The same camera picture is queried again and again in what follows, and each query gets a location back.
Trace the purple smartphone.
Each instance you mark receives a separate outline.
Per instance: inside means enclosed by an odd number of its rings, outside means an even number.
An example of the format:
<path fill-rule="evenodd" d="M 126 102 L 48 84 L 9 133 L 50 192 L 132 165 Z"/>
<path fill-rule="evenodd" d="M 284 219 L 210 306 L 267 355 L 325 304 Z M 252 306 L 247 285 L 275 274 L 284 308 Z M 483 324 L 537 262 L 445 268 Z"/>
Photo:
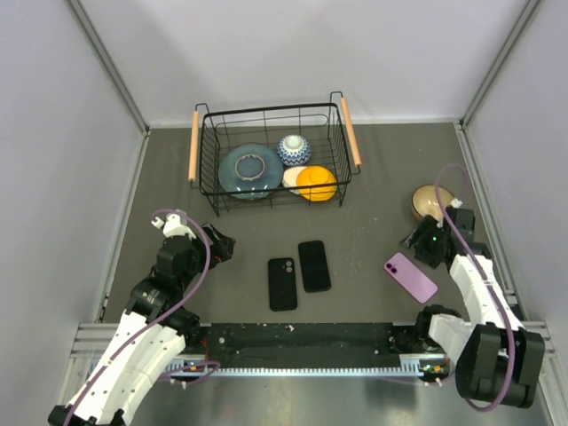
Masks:
<path fill-rule="evenodd" d="M 438 286 L 400 252 L 387 260 L 383 269 L 421 304 L 428 302 L 438 292 Z"/>

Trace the black smartphone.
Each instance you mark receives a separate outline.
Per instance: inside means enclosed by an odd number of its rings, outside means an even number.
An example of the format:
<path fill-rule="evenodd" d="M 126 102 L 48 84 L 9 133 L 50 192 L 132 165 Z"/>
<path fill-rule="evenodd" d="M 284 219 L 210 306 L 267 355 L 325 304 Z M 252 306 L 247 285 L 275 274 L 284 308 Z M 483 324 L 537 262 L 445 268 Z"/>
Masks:
<path fill-rule="evenodd" d="M 304 290 L 307 293 L 328 291 L 331 288 L 325 245 L 322 241 L 298 244 L 298 254 Z"/>

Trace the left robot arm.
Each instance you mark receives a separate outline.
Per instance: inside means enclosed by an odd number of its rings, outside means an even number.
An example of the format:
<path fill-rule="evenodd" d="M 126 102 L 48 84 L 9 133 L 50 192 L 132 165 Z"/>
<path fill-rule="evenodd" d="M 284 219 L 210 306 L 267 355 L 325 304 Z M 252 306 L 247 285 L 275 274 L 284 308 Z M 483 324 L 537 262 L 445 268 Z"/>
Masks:
<path fill-rule="evenodd" d="M 181 210 L 160 209 L 164 237 L 150 273 L 130 293 L 114 336 L 82 388 L 55 406 L 50 425 L 128 425 L 166 366 L 201 343 L 199 317 L 184 304 L 209 270 L 233 256 L 235 241 Z"/>

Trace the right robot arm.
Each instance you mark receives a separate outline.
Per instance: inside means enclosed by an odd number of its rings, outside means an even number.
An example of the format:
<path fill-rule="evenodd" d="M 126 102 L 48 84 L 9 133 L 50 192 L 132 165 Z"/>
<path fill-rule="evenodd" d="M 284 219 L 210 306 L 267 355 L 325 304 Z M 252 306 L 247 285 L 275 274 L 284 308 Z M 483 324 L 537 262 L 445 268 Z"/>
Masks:
<path fill-rule="evenodd" d="M 454 364 L 459 395 L 480 412 L 498 405 L 533 404 L 545 343 L 528 331 L 508 306 L 493 274 L 489 248 L 475 240 L 475 215 L 448 206 L 443 219 L 425 216 L 402 242 L 416 260 L 444 264 L 468 316 L 441 305 L 417 316 L 414 340 L 425 351 L 442 349 Z"/>

